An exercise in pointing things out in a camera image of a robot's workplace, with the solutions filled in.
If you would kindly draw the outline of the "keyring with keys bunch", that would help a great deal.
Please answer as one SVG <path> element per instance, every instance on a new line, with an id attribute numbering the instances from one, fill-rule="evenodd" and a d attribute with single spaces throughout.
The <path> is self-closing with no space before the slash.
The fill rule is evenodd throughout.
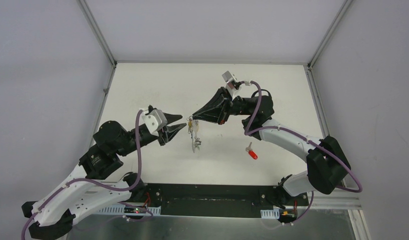
<path id="1" fill-rule="evenodd" d="M 199 121 L 193 119 L 192 116 L 187 118 L 188 120 L 188 133 L 190 134 L 191 138 L 191 149 L 192 152 L 195 153 L 196 151 L 200 150 L 200 146 L 202 145 L 202 141 L 199 138 Z"/>

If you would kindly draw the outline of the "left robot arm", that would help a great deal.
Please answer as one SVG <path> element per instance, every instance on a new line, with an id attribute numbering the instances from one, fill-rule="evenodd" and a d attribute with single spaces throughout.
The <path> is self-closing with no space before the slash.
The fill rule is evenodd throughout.
<path id="1" fill-rule="evenodd" d="M 135 213 L 149 215 L 151 197 L 141 179 L 142 160 L 136 172 L 128 172 L 115 183 L 106 179 L 123 166 L 121 157 L 141 154 L 141 148 L 169 143 L 185 127 L 180 114 L 165 113 L 153 106 L 141 109 L 135 128 L 126 130 L 117 121 L 103 123 L 93 135 L 94 145 L 79 159 L 72 172 L 46 197 L 27 201 L 22 211 L 27 221 L 21 230 L 37 240 L 56 240 L 99 210 L 131 200 L 139 202 Z"/>

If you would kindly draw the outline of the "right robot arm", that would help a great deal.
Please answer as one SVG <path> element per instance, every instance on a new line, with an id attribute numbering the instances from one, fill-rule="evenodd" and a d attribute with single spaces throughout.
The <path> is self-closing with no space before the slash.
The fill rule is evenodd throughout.
<path id="1" fill-rule="evenodd" d="M 279 203 L 289 205 L 296 196 L 318 191 L 329 195 L 351 172 L 351 166 L 331 136 L 318 138 L 299 133 L 272 118 L 274 104 L 270 93 L 255 91 L 251 97 L 232 97 L 221 87 L 211 100 L 192 114 L 193 120 L 223 125 L 230 116 L 246 116 L 241 122 L 247 135 L 277 145 L 306 163 L 304 172 L 288 175 L 276 186 Z"/>

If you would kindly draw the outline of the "red tagged key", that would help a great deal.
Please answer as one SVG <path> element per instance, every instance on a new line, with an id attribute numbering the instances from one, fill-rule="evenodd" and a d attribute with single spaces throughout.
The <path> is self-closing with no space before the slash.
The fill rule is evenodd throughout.
<path id="1" fill-rule="evenodd" d="M 257 160 L 258 159 L 258 155 L 254 152 L 253 148 L 252 148 L 252 142 L 249 143 L 249 145 L 245 148 L 245 151 L 248 153 L 248 155 L 254 159 Z"/>

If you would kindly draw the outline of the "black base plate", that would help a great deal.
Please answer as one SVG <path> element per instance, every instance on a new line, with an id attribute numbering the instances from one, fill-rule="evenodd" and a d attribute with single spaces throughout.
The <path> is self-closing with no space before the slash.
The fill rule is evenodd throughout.
<path id="1" fill-rule="evenodd" d="M 267 185 L 144 183 L 128 199 L 162 216 L 260 218 L 275 208 L 276 188 Z"/>

